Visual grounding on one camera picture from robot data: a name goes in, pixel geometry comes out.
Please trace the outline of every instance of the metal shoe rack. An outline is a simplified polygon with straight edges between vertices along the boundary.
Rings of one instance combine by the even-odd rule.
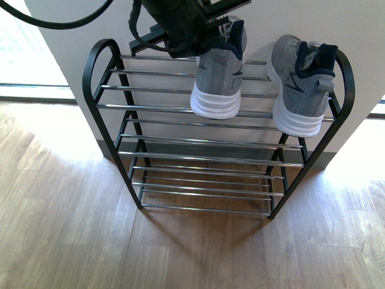
[[[99,54],[107,49],[112,57],[105,69],[99,84],[94,91],[91,89],[91,78]],[[340,107],[335,93],[330,93],[329,105],[332,117],[325,117],[323,125],[329,125],[321,141],[312,153],[309,153],[304,138],[297,138],[298,144],[287,144],[286,134],[282,134],[271,126],[250,124],[260,119],[271,119],[271,112],[241,110],[235,117],[241,123],[228,120],[208,120],[195,116],[190,107],[175,107],[169,105],[136,105],[142,100],[132,93],[146,92],[159,94],[172,94],[172,99],[179,97],[189,98],[191,88],[170,89],[130,86],[128,75],[141,75],[140,77],[168,78],[167,83],[173,83],[181,78],[194,78],[193,73],[154,72],[132,70],[126,63],[133,61],[195,61],[195,58],[172,59],[168,57],[145,57],[121,55],[117,43],[112,39],[104,39],[95,44],[88,57],[83,79],[83,93],[85,101],[93,118],[102,134],[109,152],[121,173],[127,188],[139,209],[168,208],[196,211],[213,211],[223,213],[256,214],[273,219],[280,211],[290,195],[304,179],[307,172],[324,151],[341,125],[347,119],[354,103],[354,78],[351,66],[346,56],[339,51],[337,63],[342,72],[345,97]],[[246,65],[263,66],[262,61],[248,61]],[[119,75],[119,85],[111,85],[109,81],[114,74]],[[266,76],[245,76],[244,81],[269,81]],[[102,97],[111,90],[119,93],[124,105],[111,104],[108,97]],[[270,93],[243,93],[243,99],[252,101],[270,99],[271,107],[276,95]],[[113,110],[124,113],[117,137],[112,140],[101,111]],[[155,131],[161,136],[150,135]],[[170,136],[169,132],[175,127],[185,128],[184,137]],[[204,135],[207,128],[223,130],[221,135],[232,135],[235,131],[266,131],[276,134],[279,141],[276,144],[260,143],[253,141],[234,141],[211,139],[211,135]],[[201,133],[199,138],[191,138],[190,133]],[[135,140],[133,148],[124,151],[127,142]],[[168,150],[157,151],[158,144]],[[227,149],[232,154],[213,155],[208,152],[220,152]],[[257,160],[250,157],[237,156],[234,152],[245,150],[263,149],[270,152],[268,158]],[[288,151],[301,152],[302,161],[293,163],[285,161]],[[131,165],[126,166],[125,158],[132,159]]]

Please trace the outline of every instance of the sneaker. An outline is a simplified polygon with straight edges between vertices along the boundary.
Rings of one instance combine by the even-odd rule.
[[[214,43],[197,59],[190,97],[193,112],[208,119],[231,119],[241,106],[242,61],[247,36],[244,21],[230,19],[225,41]]]
[[[329,93],[334,89],[337,51],[335,45],[308,44],[292,35],[275,43],[266,68],[279,87],[273,119],[281,132],[296,137],[319,133]]]

